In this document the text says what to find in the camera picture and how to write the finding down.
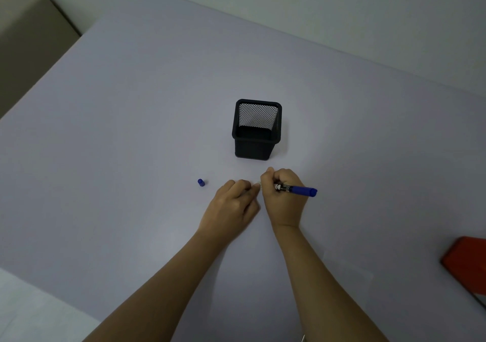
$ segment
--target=beige chair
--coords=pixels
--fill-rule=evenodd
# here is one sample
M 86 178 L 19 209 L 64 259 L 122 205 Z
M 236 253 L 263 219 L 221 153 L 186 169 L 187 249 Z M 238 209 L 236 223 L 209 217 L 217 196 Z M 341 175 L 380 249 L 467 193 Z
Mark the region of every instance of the beige chair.
M 50 0 L 0 0 L 0 118 L 78 39 Z

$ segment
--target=wall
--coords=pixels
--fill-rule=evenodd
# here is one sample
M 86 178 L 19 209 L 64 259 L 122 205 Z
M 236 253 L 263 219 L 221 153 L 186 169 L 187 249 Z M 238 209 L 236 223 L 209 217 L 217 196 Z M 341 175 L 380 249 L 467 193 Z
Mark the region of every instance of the wall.
M 81 32 L 115 0 L 55 0 Z M 190 0 L 486 96 L 486 0 Z

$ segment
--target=floor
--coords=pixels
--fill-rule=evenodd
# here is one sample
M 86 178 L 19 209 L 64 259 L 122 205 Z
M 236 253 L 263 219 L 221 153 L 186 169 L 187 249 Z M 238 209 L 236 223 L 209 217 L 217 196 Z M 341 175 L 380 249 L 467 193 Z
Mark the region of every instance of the floor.
M 78 342 L 98 324 L 0 269 L 0 342 Z

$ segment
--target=pen holder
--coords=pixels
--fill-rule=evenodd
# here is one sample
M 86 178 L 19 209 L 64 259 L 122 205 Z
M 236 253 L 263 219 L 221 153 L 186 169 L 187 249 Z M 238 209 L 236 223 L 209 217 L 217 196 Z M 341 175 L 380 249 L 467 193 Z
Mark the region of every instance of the pen holder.
M 233 120 L 235 155 L 268 160 L 280 142 L 282 106 L 271 101 L 240 99 Z

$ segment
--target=blue marker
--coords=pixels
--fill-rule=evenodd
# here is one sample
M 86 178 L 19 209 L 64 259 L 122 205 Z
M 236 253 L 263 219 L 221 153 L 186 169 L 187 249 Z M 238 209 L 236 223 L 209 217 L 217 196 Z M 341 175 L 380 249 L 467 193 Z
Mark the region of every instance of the blue marker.
M 313 198 L 315 195 L 317 195 L 317 190 L 314 189 L 314 188 L 311 188 L 311 187 L 275 184 L 275 190 L 291 192 L 291 193 L 297 194 L 297 195 L 310 196 L 311 198 Z

